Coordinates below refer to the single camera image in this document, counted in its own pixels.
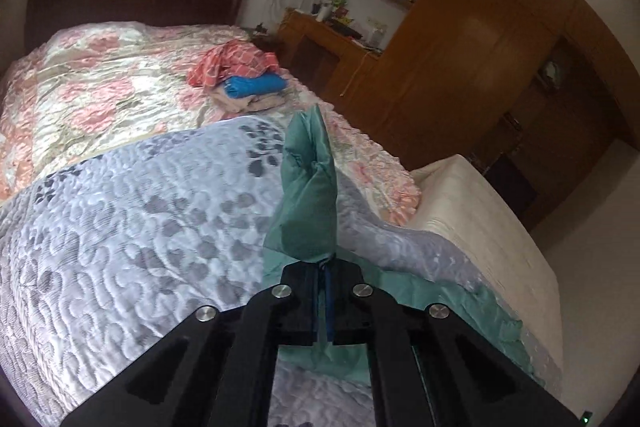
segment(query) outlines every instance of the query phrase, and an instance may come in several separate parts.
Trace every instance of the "white mattress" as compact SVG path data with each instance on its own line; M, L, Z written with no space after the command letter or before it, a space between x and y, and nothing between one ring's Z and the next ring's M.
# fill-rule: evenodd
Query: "white mattress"
M558 280L518 218L460 155L411 174L422 200L407 227L460 248L562 370Z

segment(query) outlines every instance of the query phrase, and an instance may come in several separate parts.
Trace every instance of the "teal cloth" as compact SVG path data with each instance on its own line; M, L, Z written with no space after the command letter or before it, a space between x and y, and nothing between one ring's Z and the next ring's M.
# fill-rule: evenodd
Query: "teal cloth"
M383 270L337 246L337 179L324 121L318 106L296 113L287 129L282 158L284 196L264 240L264 287L280 281L282 269L297 261L317 263L337 254L356 263L364 280L416 309L440 302L532 378L529 355L520 341L522 322L513 320L484 285L474 292L449 281L430 282L409 273ZM312 347L281 346L280 358L335 378L370 384L365 346L334 346L324 331L321 309L319 340Z

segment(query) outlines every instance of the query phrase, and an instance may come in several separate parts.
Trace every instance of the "beige folded cloth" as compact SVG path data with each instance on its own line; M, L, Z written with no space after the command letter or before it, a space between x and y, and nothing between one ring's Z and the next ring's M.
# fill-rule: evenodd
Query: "beige folded cloth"
M229 112L256 112L282 105L285 100L277 92L271 94L246 96L244 98L230 98L225 88L220 85L211 91L211 99Z

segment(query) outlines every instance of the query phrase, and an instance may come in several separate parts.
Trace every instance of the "blue folded towel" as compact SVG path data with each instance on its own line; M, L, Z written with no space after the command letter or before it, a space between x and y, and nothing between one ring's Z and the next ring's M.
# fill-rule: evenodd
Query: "blue folded towel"
M287 87L287 81L275 73L265 73L257 78L232 76L225 82L225 92L229 98L244 98L252 94L279 92Z

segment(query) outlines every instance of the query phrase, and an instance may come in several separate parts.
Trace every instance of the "pink floral quilt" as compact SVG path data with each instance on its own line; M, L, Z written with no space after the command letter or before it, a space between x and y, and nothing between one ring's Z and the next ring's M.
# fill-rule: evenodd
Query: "pink floral quilt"
M197 128L237 114L186 82L214 44L246 39L231 26L155 28L104 23L58 32L11 66L0 117L0 199L64 166L152 134ZM336 166L380 217L404 225L420 191L399 161L351 127L287 70L286 104L264 114L286 125L319 103Z

